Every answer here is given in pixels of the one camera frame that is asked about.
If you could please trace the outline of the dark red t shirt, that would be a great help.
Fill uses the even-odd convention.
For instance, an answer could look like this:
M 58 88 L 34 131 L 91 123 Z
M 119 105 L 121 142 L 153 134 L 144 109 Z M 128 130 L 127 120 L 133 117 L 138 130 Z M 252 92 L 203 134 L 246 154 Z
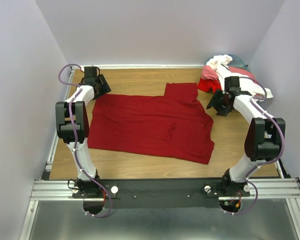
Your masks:
M 207 165 L 214 121 L 197 96 L 196 83 L 167 83 L 162 96 L 106 94 L 94 104 L 88 147 Z

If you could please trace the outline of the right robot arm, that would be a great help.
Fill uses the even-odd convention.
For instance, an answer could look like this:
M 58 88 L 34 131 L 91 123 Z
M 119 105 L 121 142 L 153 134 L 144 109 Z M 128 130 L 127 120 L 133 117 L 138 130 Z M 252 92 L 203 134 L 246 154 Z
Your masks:
M 207 108 L 226 117 L 236 110 L 249 123 L 244 142 L 244 154 L 237 164 L 226 170 L 220 182 L 207 184 L 207 194 L 232 196 L 243 190 L 250 176 L 261 166 L 278 161 L 285 149 L 285 127 L 283 118 L 275 118 L 257 103 L 261 97 L 253 97 L 247 91 L 235 89 L 230 92 L 217 90 Z

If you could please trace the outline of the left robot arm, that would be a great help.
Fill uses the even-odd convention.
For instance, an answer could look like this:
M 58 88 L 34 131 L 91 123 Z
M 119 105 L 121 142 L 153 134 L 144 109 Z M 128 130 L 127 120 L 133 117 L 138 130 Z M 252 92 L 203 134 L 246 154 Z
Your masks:
M 87 181 L 83 191 L 91 198 L 100 194 L 101 185 L 91 180 L 98 177 L 98 172 L 88 149 L 90 124 L 87 105 L 110 91 L 103 74 L 96 77 L 84 76 L 67 100 L 55 104 L 57 136 L 71 151 L 77 169 L 77 178 Z

